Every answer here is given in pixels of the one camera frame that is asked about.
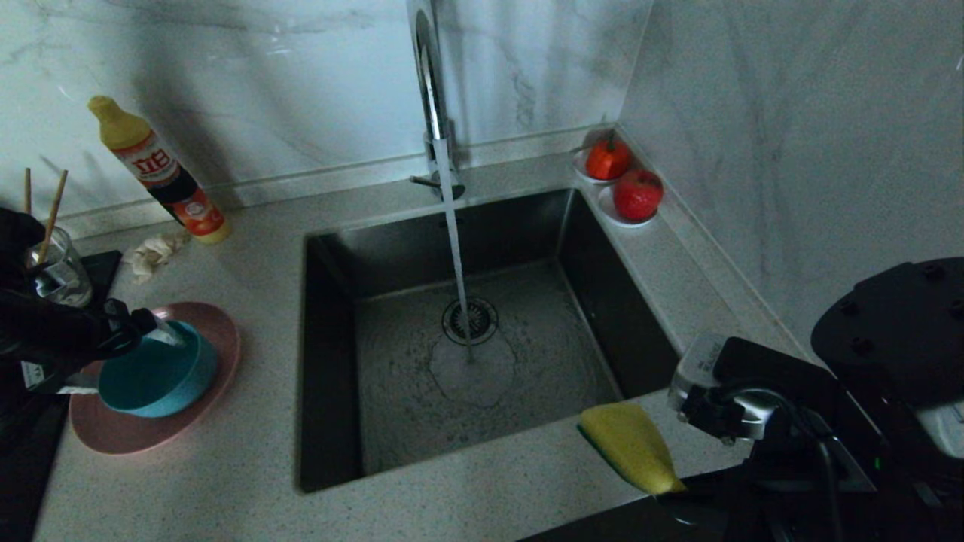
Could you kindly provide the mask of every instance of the teal bowl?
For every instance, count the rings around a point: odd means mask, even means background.
[[[143,339],[134,350],[104,362],[97,387],[109,408],[161,418],[184,410],[211,386],[218,364],[214,347],[191,324],[168,323],[185,346]]]

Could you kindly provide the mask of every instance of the kitchen sink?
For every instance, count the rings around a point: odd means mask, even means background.
[[[669,385],[679,357],[578,191],[457,217],[466,319],[442,214],[308,239],[305,492]]]

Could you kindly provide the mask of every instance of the speckled countertop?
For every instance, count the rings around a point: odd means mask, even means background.
[[[556,154],[463,172],[465,204],[578,187]],[[189,243],[145,285],[126,266],[128,306],[203,301],[242,330],[232,387],[190,431],[154,450],[105,456],[68,428],[38,540],[511,540],[642,495],[613,473],[570,418],[309,495],[295,486],[303,245],[310,234],[441,211],[427,189],[395,182],[230,213],[221,245]],[[797,353],[669,193],[647,227],[603,227],[678,350],[704,331]],[[163,225],[81,240],[83,254],[136,246]],[[632,399],[651,414],[681,476],[736,464],[676,421],[664,393]]]

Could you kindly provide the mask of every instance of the dish soap bottle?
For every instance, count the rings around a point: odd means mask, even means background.
[[[94,96],[87,108],[100,121],[100,141],[134,174],[147,192],[201,243],[225,240],[231,227],[171,154],[147,121],[122,110],[113,98]]]

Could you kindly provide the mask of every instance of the black cable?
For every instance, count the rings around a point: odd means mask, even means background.
[[[841,523],[840,491],[837,487],[837,469],[834,468],[834,458],[830,448],[823,440],[817,440],[817,451],[820,464],[827,485],[827,503],[830,506],[830,525],[833,528],[834,540],[844,542],[844,524]]]
[[[830,507],[830,521],[833,529],[835,542],[844,542],[844,524],[841,521],[840,510],[840,490],[837,484],[837,470],[834,467],[833,455],[826,441],[834,437],[832,432],[817,431],[809,420],[809,416],[796,403],[789,400],[785,395],[773,390],[758,382],[754,383],[734,383],[715,388],[707,394],[707,400],[723,404],[735,399],[743,393],[755,393],[766,395],[775,400],[780,408],[784,409],[790,422],[804,435],[814,440],[817,446],[817,454],[820,457],[820,466],[823,470],[824,481],[827,486],[827,504]]]

